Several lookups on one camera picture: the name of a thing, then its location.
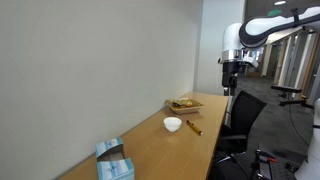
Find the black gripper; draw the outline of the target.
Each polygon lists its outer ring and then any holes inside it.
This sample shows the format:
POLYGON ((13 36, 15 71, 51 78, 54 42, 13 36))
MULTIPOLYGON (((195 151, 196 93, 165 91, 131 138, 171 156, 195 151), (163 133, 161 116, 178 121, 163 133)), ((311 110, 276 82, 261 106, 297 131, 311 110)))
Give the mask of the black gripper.
POLYGON ((237 87, 237 74, 239 73, 239 69, 240 65, 238 62, 227 62, 223 64, 222 86, 224 87, 224 96, 229 96, 228 88, 231 88, 230 96, 235 95, 235 88, 237 87))

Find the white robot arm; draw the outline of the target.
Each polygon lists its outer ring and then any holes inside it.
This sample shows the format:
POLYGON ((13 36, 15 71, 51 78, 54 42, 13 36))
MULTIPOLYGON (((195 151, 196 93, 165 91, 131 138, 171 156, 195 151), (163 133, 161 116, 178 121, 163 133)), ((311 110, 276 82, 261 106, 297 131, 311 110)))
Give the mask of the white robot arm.
POLYGON ((245 23, 227 26, 223 34, 222 57, 218 62, 222 68, 222 87, 225 96, 234 96, 237 87, 237 74, 240 67, 247 64, 254 68, 259 63, 249 55, 244 56, 244 49, 263 46, 270 34, 296 27, 319 28, 320 7, 308 7, 305 10, 292 9, 289 16, 259 17, 245 23))

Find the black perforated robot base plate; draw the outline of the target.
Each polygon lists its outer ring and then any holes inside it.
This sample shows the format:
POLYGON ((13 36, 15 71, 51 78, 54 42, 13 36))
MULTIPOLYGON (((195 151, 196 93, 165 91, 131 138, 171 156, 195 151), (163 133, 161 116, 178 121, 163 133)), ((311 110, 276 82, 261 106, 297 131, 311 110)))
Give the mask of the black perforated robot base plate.
POLYGON ((305 159, 304 155, 290 150, 262 151, 274 156, 277 162, 261 162, 255 151, 255 160, 252 163, 250 180, 296 180, 294 173, 302 165, 305 159))

